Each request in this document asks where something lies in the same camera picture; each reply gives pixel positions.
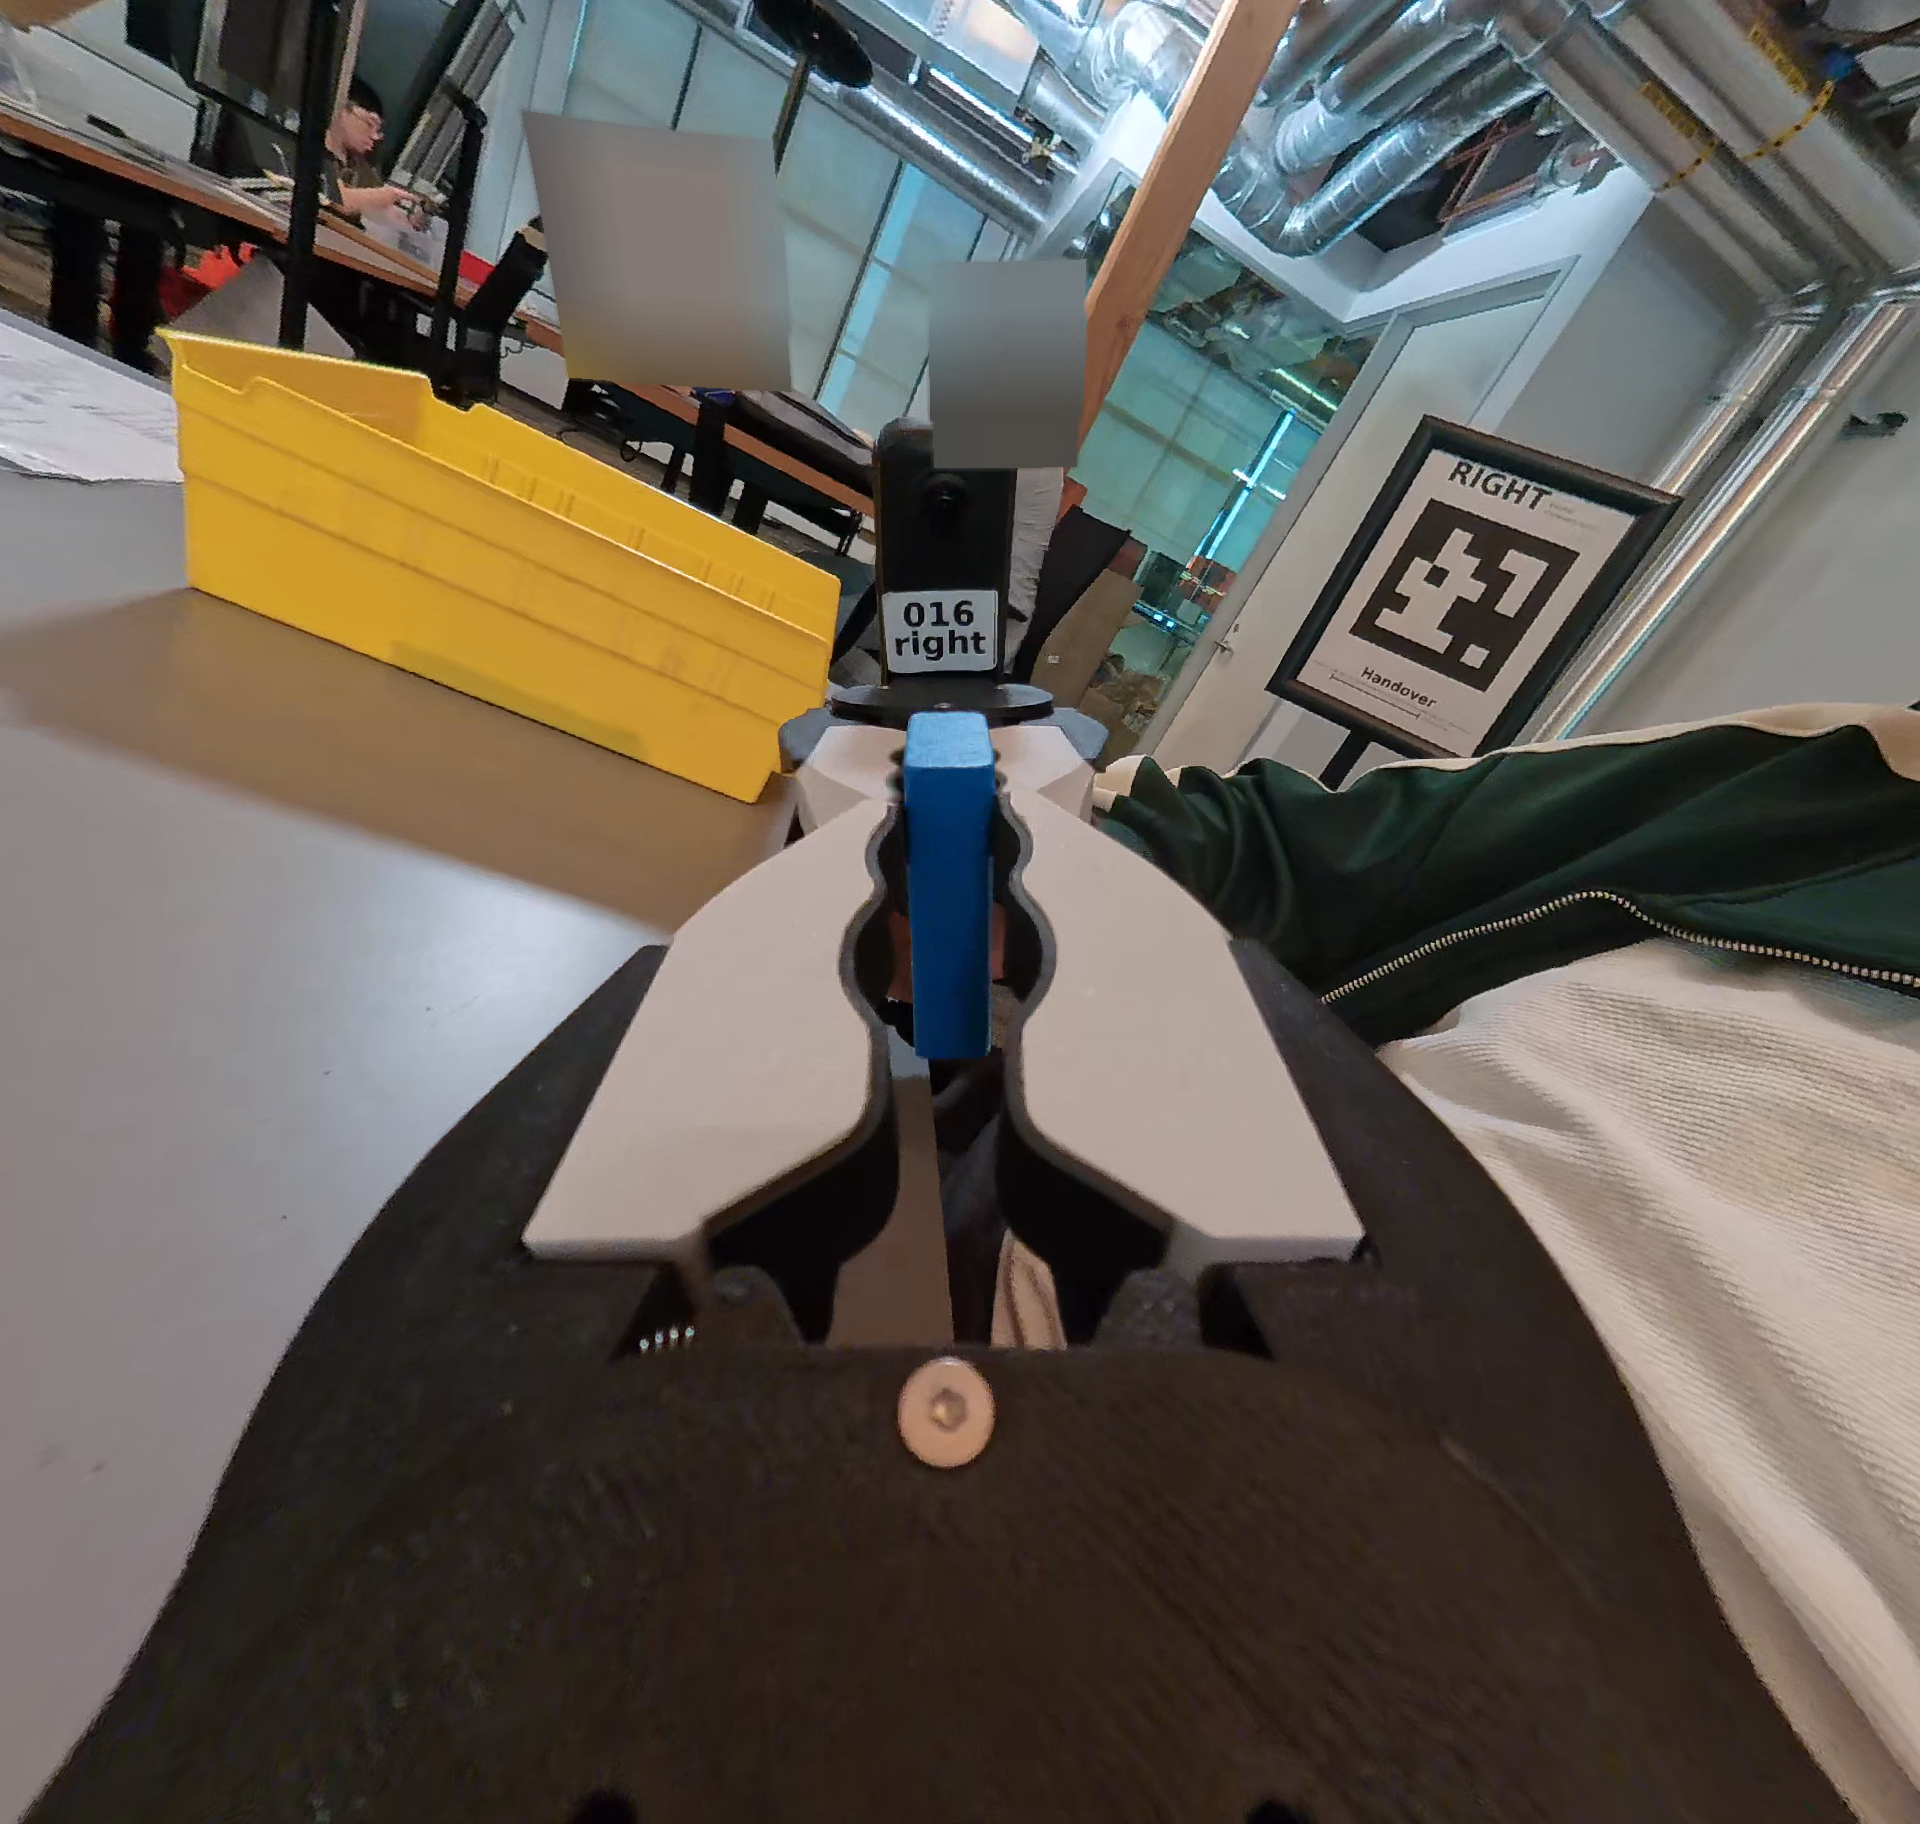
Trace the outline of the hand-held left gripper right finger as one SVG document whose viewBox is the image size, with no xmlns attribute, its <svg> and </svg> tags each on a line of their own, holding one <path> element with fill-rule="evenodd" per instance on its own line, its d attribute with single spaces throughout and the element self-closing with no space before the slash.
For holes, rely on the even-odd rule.
<svg viewBox="0 0 1920 1824">
<path fill-rule="evenodd" d="M 1348 1260 L 1363 1227 L 1229 934 L 1120 843 L 1014 792 L 1008 943 L 1036 975 L 1005 1049 L 1000 1192 L 1070 1279 Z"/>
</svg>

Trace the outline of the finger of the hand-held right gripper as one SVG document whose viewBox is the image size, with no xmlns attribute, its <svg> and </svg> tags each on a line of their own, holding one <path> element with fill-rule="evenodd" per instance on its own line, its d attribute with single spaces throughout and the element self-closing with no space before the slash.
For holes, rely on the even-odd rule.
<svg viewBox="0 0 1920 1824">
<path fill-rule="evenodd" d="M 1054 722 L 989 729 L 997 784 L 1003 793 L 1039 796 L 1082 823 L 1092 817 L 1092 763 Z"/>
<path fill-rule="evenodd" d="M 866 802 L 900 796 L 901 729 L 864 722 L 790 724 L 793 843 Z"/>
</svg>

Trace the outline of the blue rectangular block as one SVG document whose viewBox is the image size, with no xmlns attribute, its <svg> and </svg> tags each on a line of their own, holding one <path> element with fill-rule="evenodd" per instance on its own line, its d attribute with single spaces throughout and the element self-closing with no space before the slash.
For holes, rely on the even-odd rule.
<svg viewBox="0 0 1920 1824">
<path fill-rule="evenodd" d="M 974 1061 L 989 1049 L 997 753 L 974 713 L 919 713 L 901 754 L 914 1051 Z"/>
</svg>

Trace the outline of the yellow plastic bin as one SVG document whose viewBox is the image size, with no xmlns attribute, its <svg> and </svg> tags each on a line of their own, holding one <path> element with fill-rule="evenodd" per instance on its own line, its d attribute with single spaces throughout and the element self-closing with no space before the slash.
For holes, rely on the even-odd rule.
<svg viewBox="0 0 1920 1824">
<path fill-rule="evenodd" d="M 169 331 L 205 597 L 751 804 L 837 582 L 427 377 Z"/>
</svg>

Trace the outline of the person's right forearm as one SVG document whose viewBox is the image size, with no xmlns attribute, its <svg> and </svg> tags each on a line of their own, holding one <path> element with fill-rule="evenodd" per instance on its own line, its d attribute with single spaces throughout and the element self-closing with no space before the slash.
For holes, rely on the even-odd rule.
<svg viewBox="0 0 1920 1824">
<path fill-rule="evenodd" d="M 1766 708 L 1339 789 L 1142 759 L 1105 789 L 1107 837 L 1369 1047 L 1651 941 L 1915 993 L 1914 708 Z"/>
</svg>

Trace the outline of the wooden office desk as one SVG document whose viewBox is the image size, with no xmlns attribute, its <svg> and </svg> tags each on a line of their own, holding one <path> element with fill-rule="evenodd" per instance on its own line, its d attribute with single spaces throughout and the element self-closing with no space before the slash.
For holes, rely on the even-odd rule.
<svg viewBox="0 0 1920 1824">
<path fill-rule="evenodd" d="M 280 268 L 286 205 L 255 196 L 175 156 L 149 153 L 129 138 L 89 125 L 61 125 L 4 102 L 4 194 L 47 210 L 52 332 L 94 348 L 103 315 L 112 318 L 112 349 L 130 362 L 134 343 L 161 321 L 161 271 L 182 258 L 187 230 L 253 243 Z M 382 244 L 364 230 L 320 209 L 318 271 L 341 271 L 333 281 L 353 305 L 345 331 L 356 353 L 427 375 L 428 321 L 439 271 Z M 461 276 L 457 308 L 478 283 Z M 524 302 L 508 331 L 509 343 L 533 343 L 558 354 L 554 325 L 527 318 Z"/>
<path fill-rule="evenodd" d="M 664 450 L 660 494 L 747 534 L 778 510 L 822 532 L 845 558 L 874 515 L 874 442 L 810 397 L 573 379 L 560 416 L 565 432 L 610 445 L 624 466 Z"/>
</svg>

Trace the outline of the grey desk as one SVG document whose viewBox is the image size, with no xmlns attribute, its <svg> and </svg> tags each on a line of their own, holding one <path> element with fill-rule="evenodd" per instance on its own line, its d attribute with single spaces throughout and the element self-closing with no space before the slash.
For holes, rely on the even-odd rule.
<svg viewBox="0 0 1920 1824">
<path fill-rule="evenodd" d="M 788 834 L 187 585 L 182 492 L 4 470 L 1 1805 L 149 1630 L 420 1158 Z"/>
</svg>

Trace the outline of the brown cardboard box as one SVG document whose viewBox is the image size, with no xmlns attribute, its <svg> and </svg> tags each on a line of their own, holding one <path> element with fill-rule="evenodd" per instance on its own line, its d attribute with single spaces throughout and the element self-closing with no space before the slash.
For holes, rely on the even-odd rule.
<svg viewBox="0 0 1920 1824">
<path fill-rule="evenodd" d="M 1151 603 L 1126 568 L 1107 568 L 1045 638 L 1035 681 L 1110 732 L 1142 736 L 1190 644 L 1178 611 Z"/>
</svg>

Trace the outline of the black office chair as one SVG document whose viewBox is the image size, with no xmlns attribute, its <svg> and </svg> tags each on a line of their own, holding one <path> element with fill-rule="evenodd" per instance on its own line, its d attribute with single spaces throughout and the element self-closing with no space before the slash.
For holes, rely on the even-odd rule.
<svg viewBox="0 0 1920 1824">
<path fill-rule="evenodd" d="M 1045 543 L 1035 601 L 1019 642 L 1014 675 L 1029 683 L 1039 672 L 1045 640 L 1064 622 L 1068 611 L 1089 594 L 1095 582 L 1120 567 L 1134 571 L 1139 562 L 1139 540 L 1120 526 L 1092 517 L 1074 506 L 1057 519 Z"/>
<path fill-rule="evenodd" d="M 430 318 L 427 377 L 434 397 L 457 410 L 493 406 L 500 383 L 500 345 L 524 298 L 545 268 L 542 220 L 530 214 L 513 231 L 500 260 L 467 302 L 454 308 L 457 260 L 447 248 Z"/>
</svg>

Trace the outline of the framed marker sign on stand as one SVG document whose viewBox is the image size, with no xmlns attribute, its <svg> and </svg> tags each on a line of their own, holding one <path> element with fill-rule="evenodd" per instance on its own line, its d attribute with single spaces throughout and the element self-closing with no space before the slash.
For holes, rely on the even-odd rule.
<svg viewBox="0 0 1920 1824">
<path fill-rule="evenodd" d="M 1427 416 L 1264 689 L 1408 759 L 1498 750 L 1679 506 L 1678 494 Z"/>
</svg>

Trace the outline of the black disc lamp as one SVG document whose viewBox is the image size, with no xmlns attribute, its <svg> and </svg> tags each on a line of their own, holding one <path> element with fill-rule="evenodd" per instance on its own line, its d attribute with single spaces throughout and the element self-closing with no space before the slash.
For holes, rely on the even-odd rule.
<svg viewBox="0 0 1920 1824">
<path fill-rule="evenodd" d="M 750 0 L 751 20 L 790 54 L 790 71 L 770 131 L 774 169 L 779 169 L 813 80 L 866 91 L 874 63 L 851 28 L 817 0 Z"/>
</svg>

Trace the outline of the silver ceiling ducts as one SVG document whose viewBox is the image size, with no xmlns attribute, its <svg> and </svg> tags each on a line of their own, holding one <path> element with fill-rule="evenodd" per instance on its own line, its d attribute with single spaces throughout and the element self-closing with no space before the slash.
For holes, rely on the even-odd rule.
<svg viewBox="0 0 1920 1824">
<path fill-rule="evenodd" d="M 1097 99 L 1151 99 L 1166 123 L 1202 45 L 1128 0 L 1079 39 L 1067 77 Z M 1767 310 L 1667 460 L 1678 543 L 1548 692 L 1545 724 L 1569 734 L 1730 536 L 1786 390 L 1865 349 L 1855 321 L 1885 314 L 1871 286 L 1915 279 L 1915 188 L 1769 0 L 1303 0 L 1200 210 L 1212 203 L 1274 258 L 1310 261 L 1542 102 Z"/>
</svg>

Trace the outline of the black monitor on stand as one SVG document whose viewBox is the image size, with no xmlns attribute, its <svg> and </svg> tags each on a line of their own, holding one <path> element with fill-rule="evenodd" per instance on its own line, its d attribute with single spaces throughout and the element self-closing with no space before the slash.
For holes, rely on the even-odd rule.
<svg viewBox="0 0 1920 1824">
<path fill-rule="evenodd" d="M 485 146 L 483 94 L 523 27 L 519 0 L 451 0 L 401 103 L 388 179 L 437 205 L 446 243 L 428 321 L 427 377 L 443 379 L 451 353 L 461 260 Z"/>
<path fill-rule="evenodd" d="M 277 343 L 304 348 L 323 206 L 326 134 L 348 75 L 359 0 L 188 0 L 188 85 L 293 141 Z"/>
</svg>

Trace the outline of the white printed sheet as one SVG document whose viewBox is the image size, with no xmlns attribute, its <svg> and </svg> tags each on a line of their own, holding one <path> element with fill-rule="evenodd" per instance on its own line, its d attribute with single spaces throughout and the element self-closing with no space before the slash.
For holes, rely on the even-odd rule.
<svg viewBox="0 0 1920 1824">
<path fill-rule="evenodd" d="M 83 485 L 182 485 L 169 390 L 1 314 L 1 466 Z"/>
</svg>

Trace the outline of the wooden support post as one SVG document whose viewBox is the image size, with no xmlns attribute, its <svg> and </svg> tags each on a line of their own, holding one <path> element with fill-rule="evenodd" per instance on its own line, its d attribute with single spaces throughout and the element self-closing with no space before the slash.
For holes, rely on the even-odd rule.
<svg viewBox="0 0 1920 1824">
<path fill-rule="evenodd" d="M 1089 287 L 1089 433 L 1303 0 L 1225 0 Z"/>
</svg>

